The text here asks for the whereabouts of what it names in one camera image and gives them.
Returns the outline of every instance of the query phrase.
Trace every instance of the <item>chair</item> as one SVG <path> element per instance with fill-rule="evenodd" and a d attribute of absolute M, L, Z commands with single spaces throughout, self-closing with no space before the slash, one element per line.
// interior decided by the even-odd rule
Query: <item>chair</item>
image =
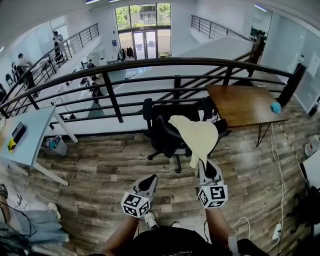
<path fill-rule="evenodd" d="M 293 208 L 292 212 L 286 214 L 286 217 L 297 216 L 295 229 L 291 230 L 293 234 L 297 231 L 300 224 L 305 223 L 305 227 L 313 226 L 320 223 L 320 210 L 318 204 L 320 203 L 320 188 L 317 189 L 312 186 L 304 199 L 301 199 L 298 194 L 294 195 L 298 199 L 298 205 Z"/>
<path fill-rule="evenodd" d="M 202 121 L 213 117 L 213 107 L 210 98 L 202 98 L 204 116 Z M 154 105 L 151 98 L 147 98 L 143 103 L 143 119 L 147 121 L 148 130 L 144 134 L 151 138 L 151 145 L 155 153 L 149 155 L 148 160 L 153 157 L 164 154 L 166 157 L 176 157 L 178 169 L 176 173 L 181 172 L 180 155 L 190 157 L 192 152 L 184 142 L 179 131 L 168 121 L 171 116 L 185 116 L 191 121 L 200 121 L 198 106 L 196 104 L 172 104 L 172 105 Z M 227 134 L 227 122 L 225 119 L 214 123 L 217 127 L 220 141 L 221 137 Z"/>

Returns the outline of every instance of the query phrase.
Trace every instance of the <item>glass door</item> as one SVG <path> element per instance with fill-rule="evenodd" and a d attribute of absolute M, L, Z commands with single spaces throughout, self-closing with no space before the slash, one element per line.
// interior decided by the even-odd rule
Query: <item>glass door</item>
<path fill-rule="evenodd" d="M 135 55 L 137 60 L 146 59 L 146 48 L 145 48 L 145 40 L 144 40 L 144 32 L 135 32 L 134 36 L 134 47 L 135 47 Z"/>
<path fill-rule="evenodd" d="M 145 34 L 145 44 L 146 44 L 146 54 L 147 59 L 154 59 L 157 57 L 156 54 L 156 32 L 146 31 Z"/>

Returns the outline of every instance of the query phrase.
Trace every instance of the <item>laminate flooring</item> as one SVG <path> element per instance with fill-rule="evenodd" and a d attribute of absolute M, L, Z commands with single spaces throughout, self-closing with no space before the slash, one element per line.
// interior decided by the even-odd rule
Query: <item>laminate flooring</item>
<path fill-rule="evenodd" d="M 305 143 L 319 132 L 319 116 L 309 117 L 293 101 L 286 110 L 290 120 L 282 125 L 302 162 L 306 159 Z M 293 253 L 297 240 L 310 232 L 301 225 L 296 233 L 290 234 L 295 219 L 286 217 L 295 205 L 294 195 L 303 196 L 306 190 L 288 141 L 278 124 L 274 124 L 273 129 L 286 186 L 280 250 L 287 256 Z M 210 156 L 222 169 L 228 185 L 229 199 L 222 207 L 225 218 L 233 226 L 239 218 L 247 217 L 251 226 L 250 239 L 264 251 L 275 243 L 271 236 L 282 216 L 281 177 L 271 152 L 271 133 L 270 127 L 256 147 L 258 126 L 233 129 Z M 189 166 L 190 158 L 181 158 L 180 174 L 175 173 L 174 158 L 159 155 L 147 160 L 154 149 L 142 133 L 80 137 L 78 144 L 71 140 L 66 143 L 65 157 L 52 155 L 42 148 L 37 161 L 69 181 L 69 186 L 54 182 L 35 169 L 29 171 L 29 177 L 6 169 L 5 165 L 0 172 L 11 200 L 16 202 L 16 193 L 21 194 L 21 205 L 25 209 L 45 209 L 49 202 L 57 204 L 62 215 L 61 224 L 70 235 L 68 243 L 49 246 L 59 255 L 98 253 L 125 217 L 120 205 L 124 192 L 136 179 L 147 174 L 157 174 L 159 178 L 152 208 L 158 223 L 170 225 L 179 221 L 183 228 L 195 230 L 204 237 L 205 211 L 196 195 L 198 179 Z M 140 220 L 139 230 L 147 230 L 143 220 Z M 248 224 L 244 219 L 234 230 L 239 238 L 248 237 Z M 277 246 L 271 255 L 276 254 L 276 249 Z"/>

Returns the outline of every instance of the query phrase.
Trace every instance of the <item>blue sponge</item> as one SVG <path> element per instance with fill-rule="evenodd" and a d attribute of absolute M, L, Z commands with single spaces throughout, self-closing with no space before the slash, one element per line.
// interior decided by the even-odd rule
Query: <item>blue sponge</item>
<path fill-rule="evenodd" d="M 281 105 L 279 104 L 279 102 L 272 102 L 270 108 L 274 113 L 281 113 Z"/>

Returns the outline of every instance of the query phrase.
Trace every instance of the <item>ceiling light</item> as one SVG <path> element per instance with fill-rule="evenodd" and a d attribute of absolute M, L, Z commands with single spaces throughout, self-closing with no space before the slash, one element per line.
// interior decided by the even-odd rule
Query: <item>ceiling light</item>
<path fill-rule="evenodd" d="M 254 6 L 257 7 L 258 9 L 264 11 L 264 12 L 267 12 L 267 10 L 263 9 L 262 7 L 260 7 L 260 6 L 256 5 L 256 4 Z"/>
<path fill-rule="evenodd" d="M 86 0 L 85 4 L 88 5 L 88 4 L 92 4 L 94 2 L 98 2 L 100 0 Z"/>

